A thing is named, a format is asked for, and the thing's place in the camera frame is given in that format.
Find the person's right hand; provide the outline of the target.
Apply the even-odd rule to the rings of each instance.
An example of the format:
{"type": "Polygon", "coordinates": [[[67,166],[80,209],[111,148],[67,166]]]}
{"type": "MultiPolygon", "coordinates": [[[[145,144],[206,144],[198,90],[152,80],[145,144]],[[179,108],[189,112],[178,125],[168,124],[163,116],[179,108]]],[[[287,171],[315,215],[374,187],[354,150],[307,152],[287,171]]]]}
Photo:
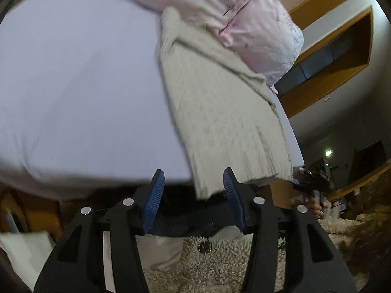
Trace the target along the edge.
{"type": "Polygon", "coordinates": [[[316,219],[322,219],[325,216],[325,212],[328,212],[331,210],[331,203],[330,201],[326,200],[322,204],[319,204],[316,200],[316,198],[311,197],[307,203],[305,204],[308,211],[314,216],[316,219]]]}

